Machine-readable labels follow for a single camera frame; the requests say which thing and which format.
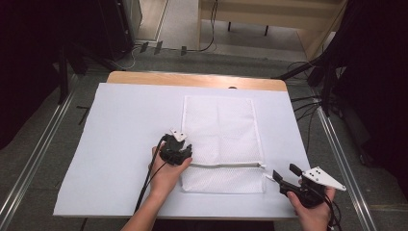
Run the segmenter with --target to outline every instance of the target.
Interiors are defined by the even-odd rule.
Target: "table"
[[[290,173],[289,164],[304,169],[310,167],[282,81],[116,71],[111,73],[107,82],[99,86],[95,95],[84,134],[58,196],[55,216],[130,217],[151,158],[146,150],[156,145],[171,124],[181,124],[181,99],[185,95],[205,93],[252,97],[261,140],[264,138],[262,147],[268,151],[265,155],[267,171],[276,169],[295,184],[297,177]],[[274,182],[267,182],[266,192],[257,194],[185,193],[178,184],[158,216],[252,220],[294,218],[292,206],[279,193],[279,186]]]
[[[198,48],[201,20],[210,20],[215,0],[198,1]],[[337,31],[347,0],[218,0],[216,20],[296,28],[307,60],[316,57]]]

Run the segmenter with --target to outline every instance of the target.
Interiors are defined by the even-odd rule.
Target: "white mesh bag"
[[[186,96],[183,132],[192,144],[182,185],[192,193],[262,193],[264,157],[251,99]]]

